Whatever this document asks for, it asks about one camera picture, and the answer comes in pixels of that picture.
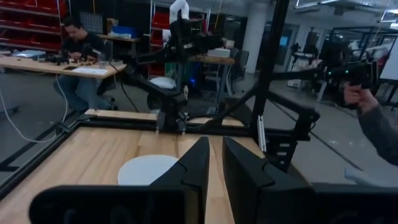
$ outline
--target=pillar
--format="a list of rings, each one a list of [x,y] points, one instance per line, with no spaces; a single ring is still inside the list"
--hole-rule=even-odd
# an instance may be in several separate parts
[[[267,22],[268,3],[252,2],[249,7],[248,23],[244,33],[242,49],[249,52],[246,72],[256,71],[262,35]]]

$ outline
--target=man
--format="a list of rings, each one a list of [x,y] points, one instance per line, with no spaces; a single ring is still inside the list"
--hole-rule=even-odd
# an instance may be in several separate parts
[[[370,90],[346,83],[344,99],[347,104],[358,104],[362,131],[377,153],[387,162],[398,166],[398,129],[391,125]]]
[[[85,45],[90,45],[92,49],[96,49],[100,52],[104,52],[105,45],[104,42],[95,34],[87,32],[84,30],[80,22],[72,19],[66,18],[63,22],[65,30],[68,32],[69,36],[65,39],[62,44],[62,49],[67,50],[72,59],[79,60],[81,53]],[[96,54],[94,52],[88,52],[88,60],[95,61]],[[89,107],[90,94],[93,92],[92,89],[92,79],[71,75],[59,76],[58,82],[62,91],[58,86],[57,82],[54,82],[55,91],[65,97],[68,100],[69,107],[79,113],[83,113]],[[97,87],[100,85],[101,80],[96,80]],[[111,104],[106,100],[97,97],[96,98],[96,108],[107,110],[110,109]]]

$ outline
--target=blue box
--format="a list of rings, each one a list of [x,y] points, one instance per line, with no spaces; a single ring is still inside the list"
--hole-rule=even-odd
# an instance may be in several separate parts
[[[112,32],[115,34],[130,34],[131,38],[138,38],[136,29],[133,27],[112,26]]]

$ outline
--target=man sitting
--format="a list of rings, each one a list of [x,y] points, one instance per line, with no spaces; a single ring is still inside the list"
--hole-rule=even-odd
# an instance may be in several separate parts
[[[72,18],[66,18],[63,25],[69,36],[63,42],[62,49],[67,50],[72,59],[79,60],[83,51],[83,46],[88,44],[92,49],[104,52],[105,45],[101,38],[93,33],[85,31],[80,22]],[[97,59],[96,53],[92,51],[88,52],[87,59],[95,61]],[[96,90],[94,91],[92,89],[92,78],[61,75],[58,78],[58,82],[71,109],[83,113],[89,108],[90,95],[96,94]],[[96,80],[96,84],[98,87],[101,84],[101,80]],[[62,95],[58,83],[54,82],[53,85],[55,91]],[[95,100],[95,103],[96,109],[108,110],[111,107],[108,101],[99,97]]]

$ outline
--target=human hand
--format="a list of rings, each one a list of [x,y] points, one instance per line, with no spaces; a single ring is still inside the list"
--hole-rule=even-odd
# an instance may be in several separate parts
[[[71,53],[71,54],[70,54],[70,57],[71,57],[72,59],[79,59],[79,58],[81,57],[81,53],[79,53],[79,52]]]
[[[371,111],[379,104],[370,90],[362,89],[361,85],[350,86],[348,82],[344,86],[344,100],[349,105],[358,105],[362,113]]]

